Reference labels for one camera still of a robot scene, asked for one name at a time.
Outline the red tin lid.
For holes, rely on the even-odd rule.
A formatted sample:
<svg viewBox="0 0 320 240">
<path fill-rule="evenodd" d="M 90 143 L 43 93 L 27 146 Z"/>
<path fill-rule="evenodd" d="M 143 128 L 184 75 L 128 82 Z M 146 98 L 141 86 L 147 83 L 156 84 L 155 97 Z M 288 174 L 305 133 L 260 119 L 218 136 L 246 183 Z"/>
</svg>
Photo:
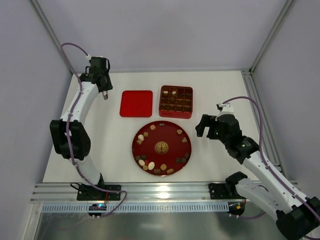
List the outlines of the red tin lid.
<svg viewBox="0 0 320 240">
<path fill-rule="evenodd" d="M 119 114 L 123 118 L 149 118 L 153 113 L 151 90 L 125 90 L 121 96 Z"/>
</svg>

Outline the red chocolate box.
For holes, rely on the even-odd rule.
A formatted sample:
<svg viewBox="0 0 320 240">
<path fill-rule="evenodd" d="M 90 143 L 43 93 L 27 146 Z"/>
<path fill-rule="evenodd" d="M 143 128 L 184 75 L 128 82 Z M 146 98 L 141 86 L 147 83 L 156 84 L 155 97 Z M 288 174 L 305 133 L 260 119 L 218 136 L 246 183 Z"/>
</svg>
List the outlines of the red chocolate box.
<svg viewBox="0 0 320 240">
<path fill-rule="evenodd" d="M 163 118 L 190 119 L 193 114 L 193 89 L 189 86 L 163 85 L 160 89 L 158 114 Z"/>
</svg>

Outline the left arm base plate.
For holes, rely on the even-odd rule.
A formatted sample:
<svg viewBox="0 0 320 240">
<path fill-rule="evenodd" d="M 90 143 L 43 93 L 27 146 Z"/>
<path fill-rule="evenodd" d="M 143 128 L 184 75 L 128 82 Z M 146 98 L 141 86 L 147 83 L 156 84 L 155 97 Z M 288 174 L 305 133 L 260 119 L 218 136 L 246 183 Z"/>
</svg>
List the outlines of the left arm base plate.
<svg viewBox="0 0 320 240">
<path fill-rule="evenodd" d="M 119 201 L 121 198 L 120 191 L 122 190 L 122 187 L 119 184 L 105 184 L 102 187 L 108 191 L 116 192 L 100 191 L 90 185 L 85 184 L 79 184 L 78 187 L 72 187 L 77 190 L 77 201 Z"/>
</svg>

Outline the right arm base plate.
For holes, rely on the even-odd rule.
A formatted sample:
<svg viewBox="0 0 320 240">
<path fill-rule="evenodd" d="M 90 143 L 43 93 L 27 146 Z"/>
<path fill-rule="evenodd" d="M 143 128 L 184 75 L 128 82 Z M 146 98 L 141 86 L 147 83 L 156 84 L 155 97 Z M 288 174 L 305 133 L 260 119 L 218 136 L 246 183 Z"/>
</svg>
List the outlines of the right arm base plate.
<svg viewBox="0 0 320 240">
<path fill-rule="evenodd" d="M 211 200 L 231 200 L 243 199 L 239 195 L 234 184 L 229 183 L 210 183 L 208 185 Z"/>
</svg>

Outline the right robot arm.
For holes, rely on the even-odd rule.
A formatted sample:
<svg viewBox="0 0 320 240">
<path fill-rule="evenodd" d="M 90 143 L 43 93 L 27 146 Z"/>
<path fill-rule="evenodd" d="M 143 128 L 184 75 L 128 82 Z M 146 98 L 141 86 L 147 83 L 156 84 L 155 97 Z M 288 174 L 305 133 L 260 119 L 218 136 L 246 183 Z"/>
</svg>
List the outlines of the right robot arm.
<svg viewBox="0 0 320 240">
<path fill-rule="evenodd" d="M 244 197 L 261 208 L 274 221 L 280 233 L 288 240 L 300 240 L 320 226 L 320 200 L 309 197 L 295 187 L 267 159 L 261 147 L 243 135 L 239 121 L 229 103 L 219 103 L 218 115 L 203 114 L 195 127 L 202 137 L 220 141 L 227 153 L 253 173 L 261 182 L 255 184 L 247 175 L 236 172 L 225 180 L 230 194 Z"/>
</svg>

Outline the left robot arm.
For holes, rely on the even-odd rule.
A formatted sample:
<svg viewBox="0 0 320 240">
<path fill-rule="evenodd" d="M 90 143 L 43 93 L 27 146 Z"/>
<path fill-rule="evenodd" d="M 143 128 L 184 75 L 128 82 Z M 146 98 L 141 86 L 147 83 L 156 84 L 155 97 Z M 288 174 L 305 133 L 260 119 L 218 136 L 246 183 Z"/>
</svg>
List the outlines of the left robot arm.
<svg viewBox="0 0 320 240">
<path fill-rule="evenodd" d="M 91 139 L 85 130 L 85 120 L 99 94 L 106 100 L 113 89 L 109 71 L 110 61 L 102 56 L 87 56 L 85 73 L 76 75 L 78 87 L 67 110 L 49 128 L 54 150 L 71 162 L 84 185 L 98 187 L 102 174 L 90 157 Z"/>
</svg>

